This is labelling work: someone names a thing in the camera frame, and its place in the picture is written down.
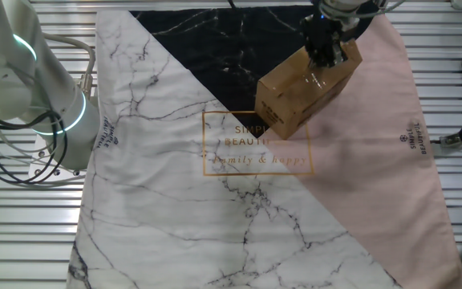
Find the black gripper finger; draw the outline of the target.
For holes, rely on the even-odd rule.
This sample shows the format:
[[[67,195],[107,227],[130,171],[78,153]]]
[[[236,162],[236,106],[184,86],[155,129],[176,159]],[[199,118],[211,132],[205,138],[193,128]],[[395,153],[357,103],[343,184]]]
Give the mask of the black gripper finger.
[[[316,68],[326,66],[325,55],[315,45],[312,43],[307,43],[305,45],[305,49],[309,57],[309,67]]]
[[[347,54],[342,49],[342,42],[331,41],[326,43],[326,66],[334,67],[348,60]]]

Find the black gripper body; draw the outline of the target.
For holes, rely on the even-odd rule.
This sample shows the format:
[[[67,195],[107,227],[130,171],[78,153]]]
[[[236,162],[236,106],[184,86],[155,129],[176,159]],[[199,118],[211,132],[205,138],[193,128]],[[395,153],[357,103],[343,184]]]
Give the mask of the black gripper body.
[[[355,34],[355,19],[328,19],[323,14],[314,13],[302,19],[302,37],[305,47],[327,47],[340,44]]]

